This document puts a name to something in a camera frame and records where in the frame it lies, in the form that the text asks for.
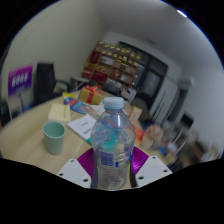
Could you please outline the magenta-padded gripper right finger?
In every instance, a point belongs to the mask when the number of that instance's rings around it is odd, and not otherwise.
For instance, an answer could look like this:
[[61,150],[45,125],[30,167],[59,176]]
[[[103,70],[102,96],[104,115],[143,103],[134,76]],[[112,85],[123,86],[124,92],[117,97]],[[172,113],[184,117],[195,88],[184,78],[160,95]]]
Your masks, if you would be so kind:
[[130,164],[130,184],[132,188],[146,186],[172,171],[156,156],[148,156],[138,147],[133,148]]

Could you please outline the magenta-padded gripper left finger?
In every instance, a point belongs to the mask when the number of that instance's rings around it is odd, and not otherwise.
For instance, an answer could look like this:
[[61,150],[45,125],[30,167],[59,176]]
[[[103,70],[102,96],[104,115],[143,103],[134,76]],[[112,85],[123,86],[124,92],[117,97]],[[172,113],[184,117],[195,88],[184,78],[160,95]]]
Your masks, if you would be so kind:
[[94,150],[90,148],[78,159],[69,159],[57,175],[78,186],[96,189],[98,185],[98,171],[94,162]]

